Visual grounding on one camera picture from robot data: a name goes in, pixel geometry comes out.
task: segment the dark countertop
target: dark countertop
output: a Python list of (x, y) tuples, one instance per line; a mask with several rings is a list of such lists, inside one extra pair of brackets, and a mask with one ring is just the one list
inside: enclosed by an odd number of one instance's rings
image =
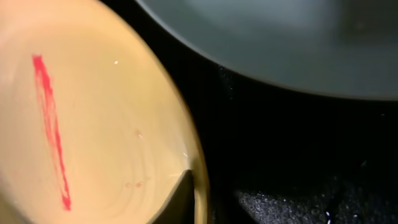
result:
[(255, 82), (197, 55), (135, 3), (103, 2), (147, 42), (190, 108), (216, 223), (326, 223), (342, 187), (333, 223), (398, 223), (398, 103)]

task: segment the red line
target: red line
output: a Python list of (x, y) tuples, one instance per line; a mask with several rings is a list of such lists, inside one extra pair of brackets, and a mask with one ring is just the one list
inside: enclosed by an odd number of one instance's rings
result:
[(63, 183), (63, 188), (60, 187), (62, 203), (64, 204), (65, 209), (70, 211), (71, 201), (69, 186), (67, 177), (65, 175), (65, 165), (63, 163), (62, 157), (61, 137), (58, 130), (58, 117), (57, 111), (55, 109), (55, 99), (53, 96), (51, 81), (47, 73), (47, 69), (43, 63), (42, 56), (33, 55), (32, 58), (33, 65), (35, 67), (36, 90), (43, 111), (45, 134), (47, 136), (47, 141), (50, 144), (55, 172), (57, 173), (57, 175), (59, 175), (59, 172), (61, 173), (61, 180), (59, 181)]

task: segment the speckled surface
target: speckled surface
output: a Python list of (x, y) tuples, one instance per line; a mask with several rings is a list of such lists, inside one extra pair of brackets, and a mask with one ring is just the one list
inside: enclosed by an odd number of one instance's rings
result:
[[(392, 224), (398, 222), (398, 207), (376, 194), (365, 195), (361, 187), (349, 185), (349, 191), (336, 212), (335, 223)], [(325, 224), (325, 208), (333, 191), (306, 197), (283, 197), (262, 192), (236, 192), (239, 204), (256, 223)]]

